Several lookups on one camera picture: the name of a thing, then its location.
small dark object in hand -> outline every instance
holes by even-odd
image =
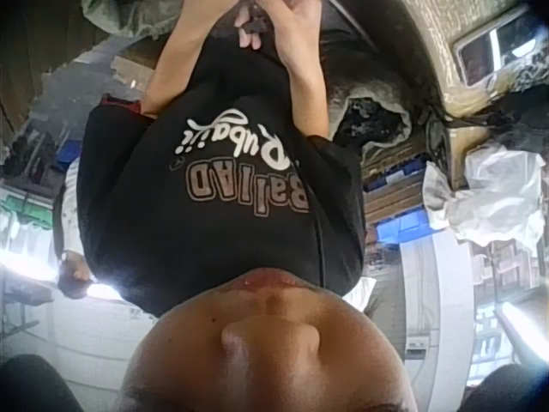
[[[268,31],[267,18],[256,2],[250,2],[250,21],[242,28],[247,34],[261,34]]]

nose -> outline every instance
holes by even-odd
[[[233,400],[247,399],[254,404],[255,400],[263,405],[281,400],[293,403],[303,391],[319,386],[315,379],[320,368],[320,335],[314,326],[256,316],[229,324],[221,342]],[[245,410],[251,403],[240,406]]]

finger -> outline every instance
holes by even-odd
[[[251,35],[251,48],[254,50],[261,49],[261,36],[259,33],[253,33]]]
[[[250,20],[250,8],[247,5],[244,5],[240,8],[240,11],[238,12],[237,20],[235,20],[234,26],[242,27],[249,20]]]
[[[274,28],[284,27],[293,17],[293,13],[284,0],[257,0],[274,24]]]
[[[248,34],[247,32],[245,32],[245,30],[243,28],[240,28],[238,30],[238,37],[239,37],[239,41],[240,41],[240,47],[245,49],[246,47],[248,47],[250,45],[250,43],[251,43],[251,34]]]

green object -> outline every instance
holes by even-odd
[[[6,200],[2,201],[2,206],[7,210],[30,218],[43,229],[53,228],[53,214],[47,207],[30,201],[24,202],[23,199],[15,196],[6,197]]]

forearm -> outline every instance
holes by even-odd
[[[156,117],[163,108],[182,94],[202,51],[211,21],[191,21],[183,10],[142,97],[142,114]]]
[[[289,70],[293,122],[305,136],[329,138],[328,99],[320,63],[305,74]]]

